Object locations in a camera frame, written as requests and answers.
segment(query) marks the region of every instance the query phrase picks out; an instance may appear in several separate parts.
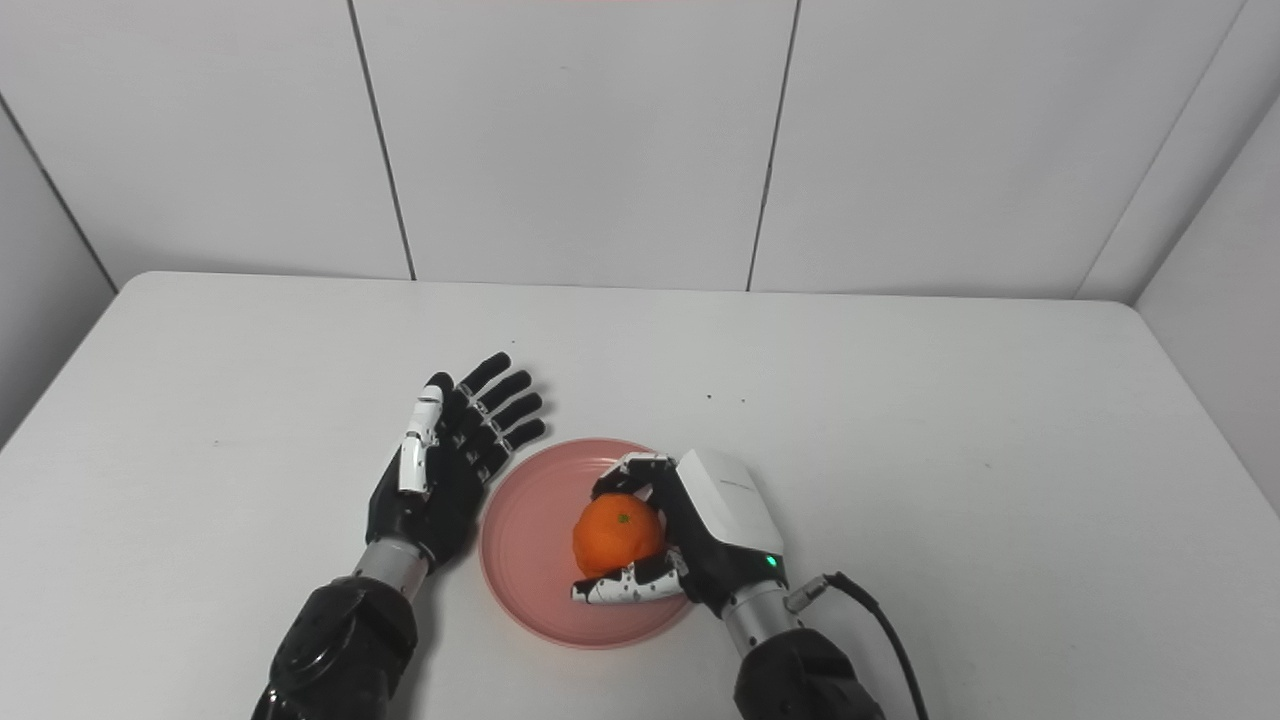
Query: orange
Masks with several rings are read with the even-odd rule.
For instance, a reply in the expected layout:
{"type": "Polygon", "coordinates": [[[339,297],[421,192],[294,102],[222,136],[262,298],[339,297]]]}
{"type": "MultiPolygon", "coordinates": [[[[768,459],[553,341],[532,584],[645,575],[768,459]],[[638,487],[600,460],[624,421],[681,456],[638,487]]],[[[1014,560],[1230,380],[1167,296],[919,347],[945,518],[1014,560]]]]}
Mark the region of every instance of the orange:
{"type": "Polygon", "coordinates": [[[658,512],[634,495],[602,495],[573,525],[573,557],[588,578],[662,552],[666,546],[658,512]]]}

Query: pink plate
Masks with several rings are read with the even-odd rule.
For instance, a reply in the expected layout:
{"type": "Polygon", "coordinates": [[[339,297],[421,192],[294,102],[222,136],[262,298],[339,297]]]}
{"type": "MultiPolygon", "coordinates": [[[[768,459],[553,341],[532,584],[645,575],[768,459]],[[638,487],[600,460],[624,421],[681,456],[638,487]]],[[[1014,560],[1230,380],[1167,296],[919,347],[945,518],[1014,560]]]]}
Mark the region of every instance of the pink plate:
{"type": "Polygon", "coordinates": [[[684,597],[609,607],[568,598],[582,579],[572,533],[591,486],[618,457],[648,451],[618,439],[572,439],[525,460],[498,486],[480,525],[480,565],[498,603],[526,630],[603,650],[640,642],[680,619],[684,597]]]}

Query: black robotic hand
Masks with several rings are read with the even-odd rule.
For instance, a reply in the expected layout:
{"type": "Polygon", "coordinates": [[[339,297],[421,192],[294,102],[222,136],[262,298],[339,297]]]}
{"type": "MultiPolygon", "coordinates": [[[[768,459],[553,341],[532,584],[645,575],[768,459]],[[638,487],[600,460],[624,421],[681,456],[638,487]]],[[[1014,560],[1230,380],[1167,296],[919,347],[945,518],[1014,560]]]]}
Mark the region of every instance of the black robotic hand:
{"type": "Polygon", "coordinates": [[[527,392],[529,373],[494,382],[509,368],[500,352],[457,387],[436,373],[422,388],[369,500],[364,557],[352,575],[307,598],[271,661],[253,720],[385,717],[417,647],[411,601],[422,577],[461,551],[486,482],[545,432],[530,419],[543,401],[527,392]]]}
{"type": "Polygon", "coordinates": [[[435,425],[436,445],[425,451],[425,492],[401,489],[403,450],[397,451],[369,498],[366,543],[408,542],[430,560],[431,571],[458,553],[475,525],[486,482],[516,450],[547,432],[541,420],[529,420],[543,398],[526,392],[532,384],[526,370],[493,382],[509,368],[511,357],[499,352],[457,387],[445,373],[428,382],[440,388],[444,406],[435,425]]]}

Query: robotic finger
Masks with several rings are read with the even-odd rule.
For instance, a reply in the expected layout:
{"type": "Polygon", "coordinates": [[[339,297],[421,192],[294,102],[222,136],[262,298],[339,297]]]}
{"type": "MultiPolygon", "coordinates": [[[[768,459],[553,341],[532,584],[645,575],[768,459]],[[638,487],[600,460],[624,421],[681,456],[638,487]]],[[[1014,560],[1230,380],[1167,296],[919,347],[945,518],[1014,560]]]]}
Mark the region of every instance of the robotic finger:
{"type": "Polygon", "coordinates": [[[657,452],[628,452],[605,470],[591,487],[591,500],[607,492],[637,493],[662,482],[668,469],[676,465],[667,455],[657,452]]]}
{"type": "Polygon", "coordinates": [[[497,437],[486,446],[468,446],[466,448],[467,461],[475,468],[481,482],[489,482],[517,450],[538,439],[545,432],[547,423],[539,419],[516,425],[511,432],[497,437]]]}
{"type": "Polygon", "coordinates": [[[530,392],[513,400],[499,413],[488,418],[480,416],[479,424],[471,427],[471,432],[462,442],[462,451],[468,456],[479,457],[490,446],[502,442],[504,434],[513,430],[521,420],[531,416],[541,406],[543,397],[536,392],[530,392]]]}
{"type": "Polygon", "coordinates": [[[440,415],[440,424],[447,428],[458,428],[462,416],[472,407],[480,391],[508,369],[511,369],[511,356],[506,352],[498,352],[484,363],[480,363],[475,370],[467,373],[458,382],[454,392],[447,397],[444,411],[440,415]]]}
{"type": "Polygon", "coordinates": [[[684,594],[680,584],[689,573],[678,550],[643,557],[603,578],[579,580],[570,588],[573,602],[586,605],[632,605],[684,594]]]}
{"type": "MultiPolygon", "coordinates": [[[[506,405],[508,400],[529,389],[532,384],[532,377],[526,370],[520,370],[499,380],[484,395],[472,398],[457,425],[456,436],[458,441],[466,445],[476,437],[498,415],[497,410],[499,407],[506,405]]],[[[538,406],[534,410],[538,407],[541,407],[541,400],[538,401],[538,406]]]]}
{"type": "Polygon", "coordinates": [[[444,396],[453,389],[448,373],[436,373],[422,386],[401,441],[401,492],[426,492],[426,455],[435,446],[435,424],[444,411],[444,396]]]}

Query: white wall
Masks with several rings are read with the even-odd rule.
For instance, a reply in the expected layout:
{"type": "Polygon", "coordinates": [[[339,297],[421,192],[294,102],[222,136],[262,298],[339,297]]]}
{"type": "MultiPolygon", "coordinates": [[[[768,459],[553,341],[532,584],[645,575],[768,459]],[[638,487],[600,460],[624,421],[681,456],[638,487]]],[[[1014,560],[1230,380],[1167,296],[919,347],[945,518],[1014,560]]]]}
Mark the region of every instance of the white wall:
{"type": "Polygon", "coordinates": [[[0,91],[122,283],[407,247],[429,279],[1132,300],[1277,36],[1280,0],[58,0],[0,3],[0,91]]]}
{"type": "MultiPolygon", "coordinates": [[[[753,288],[1074,296],[1161,179],[1147,170],[1243,1],[804,0],[753,288]]],[[[1275,35],[1245,36],[1276,77],[1275,35]]],[[[1256,110],[1247,78],[1202,113],[1217,145],[1164,177],[1211,186],[1256,110]]],[[[1094,296],[1132,293],[1153,261],[1094,296]]]]}
{"type": "Polygon", "coordinates": [[[1280,104],[1138,310],[1280,510],[1280,104]]]}
{"type": "Polygon", "coordinates": [[[120,284],[408,277],[340,0],[0,3],[0,92],[120,284]]]}
{"type": "Polygon", "coordinates": [[[110,299],[106,278],[0,111],[0,445],[110,299]]]}
{"type": "Polygon", "coordinates": [[[792,1],[356,8],[420,278],[745,288],[792,1]]]}

